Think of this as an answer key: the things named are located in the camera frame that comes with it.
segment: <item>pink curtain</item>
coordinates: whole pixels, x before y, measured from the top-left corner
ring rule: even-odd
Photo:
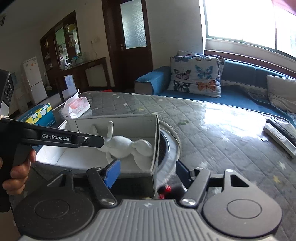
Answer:
[[[273,4],[296,15],[296,0],[272,0]]]

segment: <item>sofa backrest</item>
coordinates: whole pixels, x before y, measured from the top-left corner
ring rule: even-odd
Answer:
[[[271,69],[226,59],[221,79],[267,89],[267,75],[291,78]]]

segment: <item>refrigerator door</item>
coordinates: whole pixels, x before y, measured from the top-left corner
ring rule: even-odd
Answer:
[[[24,62],[24,70],[30,87],[42,81],[36,57]]]
[[[29,89],[29,91],[30,91],[30,96],[31,96],[32,103],[34,105],[37,105],[39,102],[41,102],[42,100],[47,98],[47,94],[45,92],[42,81],[35,84],[34,86],[32,86]]]

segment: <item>pillow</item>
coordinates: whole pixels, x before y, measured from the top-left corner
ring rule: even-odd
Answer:
[[[171,81],[168,90],[221,96],[218,59],[174,56],[170,59]]]
[[[207,56],[207,57],[212,57],[212,58],[218,58],[219,62],[219,69],[220,69],[220,78],[222,77],[223,74],[223,69],[224,69],[224,65],[225,65],[225,59],[221,56],[217,56],[217,55],[206,55],[206,54],[199,54],[199,53],[194,53],[194,52],[187,52],[187,51],[183,51],[183,50],[179,50],[177,53],[177,56]]]
[[[267,75],[269,101],[276,107],[296,113],[296,80]]]

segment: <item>orange butterfly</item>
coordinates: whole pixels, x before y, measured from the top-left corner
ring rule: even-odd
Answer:
[[[196,82],[197,88],[199,91],[215,91],[216,90],[216,82],[215,80],[211,80],[209,83],[203,83],[203,82]]]

